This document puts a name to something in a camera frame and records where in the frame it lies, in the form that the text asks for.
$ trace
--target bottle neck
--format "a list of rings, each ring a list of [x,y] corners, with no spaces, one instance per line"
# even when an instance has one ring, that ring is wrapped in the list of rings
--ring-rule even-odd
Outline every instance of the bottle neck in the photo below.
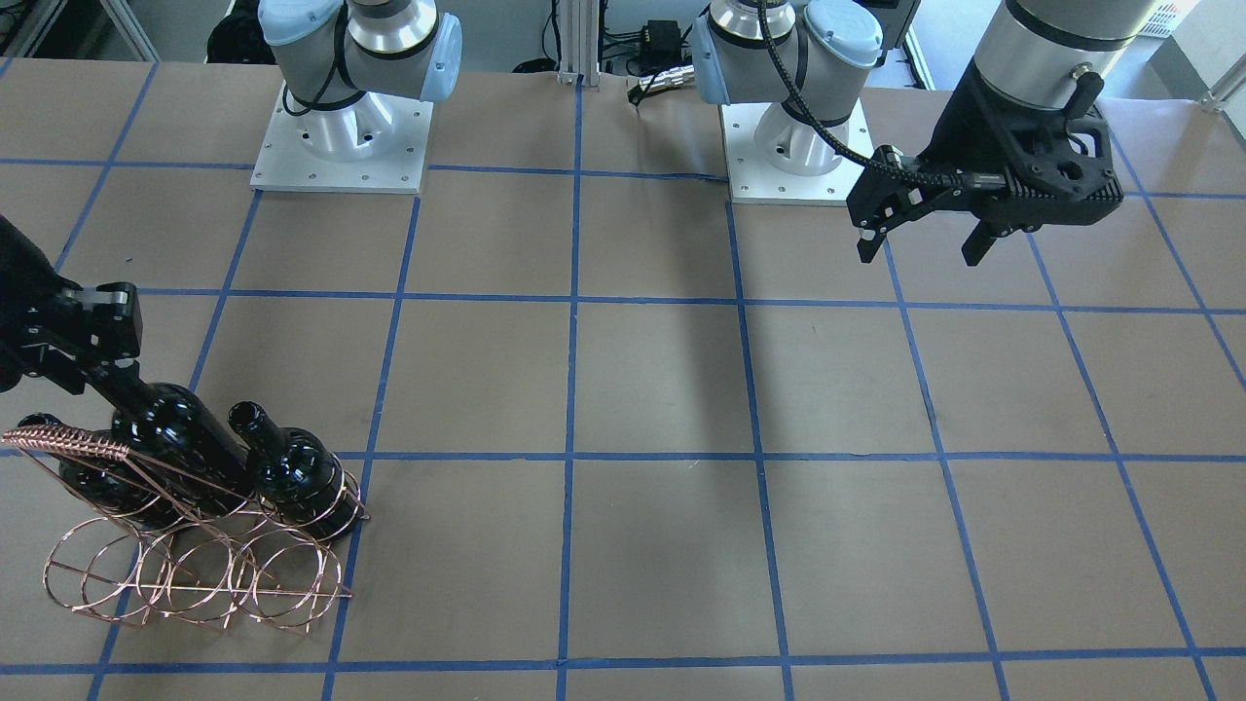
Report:
[[[17,428],[27,428],[35,426],[65,426],[65,425],[51,415],[30,415],[29,417],[17,422]]]
[[[137,421],[156,401],[156,391],[138,379],[138,364],[128,367],[101,365],[86,371],[86,381],[121,416]]]
[[[263,407],[254,402],[239,402],[229,411],[229,428],[247,446],[264,458],[277,462],[285,452],[285,432],[277,428]]]

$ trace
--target power adapter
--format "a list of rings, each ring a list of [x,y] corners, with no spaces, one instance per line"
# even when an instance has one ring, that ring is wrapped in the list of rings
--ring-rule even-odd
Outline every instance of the power adapter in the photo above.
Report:
[[[640,30],[640,52],[637,64],[640,75],[673,68],[684,62],[683,35],[674,20],[649,20]]]

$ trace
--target light blue joint cap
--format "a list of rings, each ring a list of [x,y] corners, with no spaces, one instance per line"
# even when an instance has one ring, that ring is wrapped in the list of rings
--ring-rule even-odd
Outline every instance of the light blue joint cap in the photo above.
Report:
[[[341,5],[341,0],[260,0],[264,41],[269,46],[294,44],[324,26]]]
[[[822,46],[854,66],[872,68],[882,55],[882,26],[852,0],[810,0],[805,26]]]
[[[697,92],[710,105],[730,105],[726,78],[723,77],[723,65],[718,60],[718,47],[714,45],[706,17],[700,16],[693,21],[692,44]],[[644,85],[644,78],[640,80],[640,85]]]
[[[446,12],[441,15],[441,27],[432,41],[432,55],[429,57],[429,72],[424,76],[424,90],[420,100],[441,102],[450,97],[459,82],[459,68],[464,57],[464,25],[459,17]]]

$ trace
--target wine bottle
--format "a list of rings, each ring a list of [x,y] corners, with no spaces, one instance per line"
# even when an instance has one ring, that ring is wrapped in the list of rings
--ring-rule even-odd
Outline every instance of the wine bottle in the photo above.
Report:
[[[277,520],[319,542],[350,533],[355,504],[340,498],[341,466],[319,438],[302,428],[278,428],[254,402],[229,411],[229,428],[250,448],[247,472]]]
[[[31,415],[17,426],[65,425],[51,415]],[[59,462],[57,473],[71,492],[110,517],[125,518],[140,530],[163,530],[182,518],[168,499],[142,487],[143,478],[125,463],[103,458],[62,458]]]
[[[245,452],[189,390],[138,380],[138,364],[96,366],[87,370],[87,382],[116,408],[113,441],[228,491],[159,471],[178,499],[208,518],[231,514],[249,501],[254,487]]]

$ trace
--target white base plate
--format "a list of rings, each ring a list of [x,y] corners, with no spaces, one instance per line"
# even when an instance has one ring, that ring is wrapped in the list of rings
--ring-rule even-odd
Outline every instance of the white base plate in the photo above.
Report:
[[[726,171],[731,178],[731,200],[741,204],[821,204],[845,207],[849,191],[861,177],[861,166],[840,161],[824,176],[796,176],[770,164],[753,142],[753,132],[768,103],[724,105],[723,134],[726,144]],[[849,117],[849,147],[862,154],[873,153],[873,139],[865,123],[861,102]]]
[[[254,189],[279,192],[381,192],[419,194],[432,126],[432,103],[384,96],[399,138],[390,151],[361,161],[326,161],[303,144],[298,118],[282,107],[280,93],[250,174]]]

